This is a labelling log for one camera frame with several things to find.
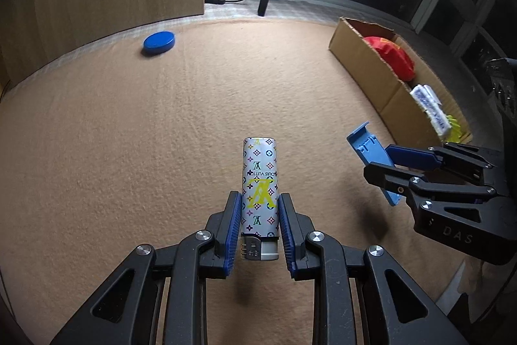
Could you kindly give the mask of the white patterned lighter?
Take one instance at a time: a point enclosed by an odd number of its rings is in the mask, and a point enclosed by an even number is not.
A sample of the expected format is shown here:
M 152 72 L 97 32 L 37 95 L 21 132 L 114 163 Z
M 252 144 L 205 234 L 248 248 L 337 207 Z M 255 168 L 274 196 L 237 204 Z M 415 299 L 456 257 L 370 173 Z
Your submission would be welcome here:
M 243 148 L 241 238 L 244 258 L 273 261 L 279 258 L 280 218 L 276 141 L 248 137 Z

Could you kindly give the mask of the red drawstring bag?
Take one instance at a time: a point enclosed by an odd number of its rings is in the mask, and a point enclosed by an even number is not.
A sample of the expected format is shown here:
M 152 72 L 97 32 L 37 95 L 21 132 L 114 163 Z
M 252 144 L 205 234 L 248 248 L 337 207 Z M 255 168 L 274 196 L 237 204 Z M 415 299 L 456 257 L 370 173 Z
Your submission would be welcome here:
M 401 81 L 411 82 L 415 78 L 415 62 L 400 46 L 387 38 L 375 36 L 365 37 L 364 41 L 377 52 Z

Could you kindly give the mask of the blue round lid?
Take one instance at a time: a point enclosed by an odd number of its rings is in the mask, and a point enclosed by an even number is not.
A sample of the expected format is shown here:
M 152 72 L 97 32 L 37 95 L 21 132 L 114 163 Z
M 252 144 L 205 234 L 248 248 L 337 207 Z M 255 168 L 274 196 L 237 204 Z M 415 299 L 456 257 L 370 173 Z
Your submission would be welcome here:
M 172 31 L 159 31 L 148 36 L 143 43 L 143 53 L 149 56 L 168 52 L 175 45 L 175 34 Z

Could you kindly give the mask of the yellow item in box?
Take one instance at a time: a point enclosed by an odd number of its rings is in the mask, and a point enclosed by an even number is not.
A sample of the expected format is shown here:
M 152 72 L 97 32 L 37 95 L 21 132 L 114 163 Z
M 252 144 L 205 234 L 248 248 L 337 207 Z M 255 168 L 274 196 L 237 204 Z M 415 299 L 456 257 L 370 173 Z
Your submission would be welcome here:
M 458 119 L 456 119 L 453 115 L 446 115 L 446 117 L 448 120 L 448 125 L 450 126 L 446 141 L 448 143 L 460 143 L 463 136 L 463 130 Z

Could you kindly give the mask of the cardboard box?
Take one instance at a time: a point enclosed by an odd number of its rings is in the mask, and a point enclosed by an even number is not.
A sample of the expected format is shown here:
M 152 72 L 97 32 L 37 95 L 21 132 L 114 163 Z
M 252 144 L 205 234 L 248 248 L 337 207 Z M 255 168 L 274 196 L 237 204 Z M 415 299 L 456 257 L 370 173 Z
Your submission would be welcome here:
M 414 61 L 415 79 L 412 82 L 401 81 L 364 40 L 375 36 L 394 42 Z M 452 94 L 412 46 L 393 30 L 340 17 L 330 40 L 330 52 L 360 86 L 398 145 L 423 149 L 443 142 L 427 114 L 410 94 L 415 84 L 431 86 L 443 103 L 444 113 L 458 120 L 460 143 L 468 144 L 473 140 L 470 125 Z

